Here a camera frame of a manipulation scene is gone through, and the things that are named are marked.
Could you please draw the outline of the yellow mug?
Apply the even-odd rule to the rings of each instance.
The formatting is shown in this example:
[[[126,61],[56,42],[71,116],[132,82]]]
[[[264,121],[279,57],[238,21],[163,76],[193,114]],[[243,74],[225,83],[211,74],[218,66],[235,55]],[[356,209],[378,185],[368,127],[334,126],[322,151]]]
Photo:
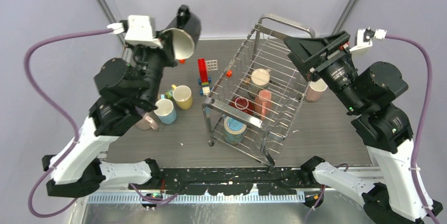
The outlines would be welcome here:
[[[192,92],[186,85],[172,85],[172,97],[177,106],[183,110],[188,110],[192,107]]]

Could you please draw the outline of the light blue faceted mug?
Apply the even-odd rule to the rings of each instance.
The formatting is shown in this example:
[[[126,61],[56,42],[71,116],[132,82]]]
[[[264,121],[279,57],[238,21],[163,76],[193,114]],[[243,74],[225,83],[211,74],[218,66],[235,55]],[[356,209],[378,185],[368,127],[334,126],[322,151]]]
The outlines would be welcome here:
[[[172,124],[176,120],[177,114],[171,100],[160,99],[156,101],[155,105],[157,108],[154,110],[154,113],[162,123]]]

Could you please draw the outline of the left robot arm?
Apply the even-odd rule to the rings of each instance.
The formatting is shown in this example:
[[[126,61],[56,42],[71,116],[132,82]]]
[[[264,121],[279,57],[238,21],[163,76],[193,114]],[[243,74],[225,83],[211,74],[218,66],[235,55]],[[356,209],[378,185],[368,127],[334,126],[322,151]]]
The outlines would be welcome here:
[[[99,153],[128,132],[143,115],[157,109],[159,86],[166,67],[176,65],[173,34],[158,33],[159,47],[132,45],[135,65],[121,58],[104,63],[94,82],[99,98],[89,109],[83,125],[66,148],[45,155],[43,168],[50,172],[46,183],[51,197],[80,198],[101,187],[128,184],[156,189],[162,172],[154,159],[137,163],[109,163]]]

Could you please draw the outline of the black mug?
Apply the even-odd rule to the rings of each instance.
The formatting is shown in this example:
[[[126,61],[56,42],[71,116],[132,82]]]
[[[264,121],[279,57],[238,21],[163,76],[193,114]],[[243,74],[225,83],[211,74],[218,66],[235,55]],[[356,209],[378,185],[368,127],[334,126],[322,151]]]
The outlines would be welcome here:
[[[196,49],[201,35],[201,20],[188,5],[181,5],[175,18],[161,31],[168,37],[168,45],[176,60],[190,58]]]

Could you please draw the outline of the iridescent pink mug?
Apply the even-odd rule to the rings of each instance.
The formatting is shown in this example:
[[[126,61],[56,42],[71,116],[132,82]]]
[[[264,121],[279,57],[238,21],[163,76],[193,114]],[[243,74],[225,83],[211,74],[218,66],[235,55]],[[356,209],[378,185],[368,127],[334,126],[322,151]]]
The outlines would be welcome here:
[[[157,130],[159,128],[158,124],[156,123],[155,119],[153,119],[149,113],[145,113],[142,116],[142,119],[138,121],[135,126],[140,130]]]

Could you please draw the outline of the pink faceted mug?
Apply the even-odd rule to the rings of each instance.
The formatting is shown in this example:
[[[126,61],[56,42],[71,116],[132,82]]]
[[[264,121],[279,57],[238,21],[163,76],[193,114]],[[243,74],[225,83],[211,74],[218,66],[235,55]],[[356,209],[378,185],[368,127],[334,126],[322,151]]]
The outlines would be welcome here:
[[[315,102],[319,100],[327,88],[328,85],[323,79],[319,79],[315,82],[310,81],[306,92],[306,101]]]

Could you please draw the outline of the salmon pink mug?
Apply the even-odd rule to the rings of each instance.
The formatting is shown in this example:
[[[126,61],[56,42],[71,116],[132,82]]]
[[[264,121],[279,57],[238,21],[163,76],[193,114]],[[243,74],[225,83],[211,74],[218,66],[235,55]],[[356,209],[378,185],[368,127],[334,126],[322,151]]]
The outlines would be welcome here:
[[[272,93],[269,90],[261,90],[255,98],[255,112],[261,120],[267,118],[272,108]]]

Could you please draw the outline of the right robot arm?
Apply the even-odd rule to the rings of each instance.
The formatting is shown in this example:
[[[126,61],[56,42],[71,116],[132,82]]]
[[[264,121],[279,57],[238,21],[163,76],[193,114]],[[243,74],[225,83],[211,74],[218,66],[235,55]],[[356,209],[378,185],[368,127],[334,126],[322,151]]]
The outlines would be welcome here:
[[[378,61],[358,73],[353,55],[365,54],[374,39],[388,37],[385,30],[360,29],[354,47],[350,35],[341,31],[321,38],[288,37],[289,59],[308,81],[323,80],[337,96],[352,126],[377,161],[383,182],[364,181],[314,156],[302,166],[301,181],[336,189],[360,204],[375,223],[422,223],[442,211],[440,202],[426,192],[416,154],[420,134],[414,134],[406,113],[393,101],[409,87],[400,70]]]

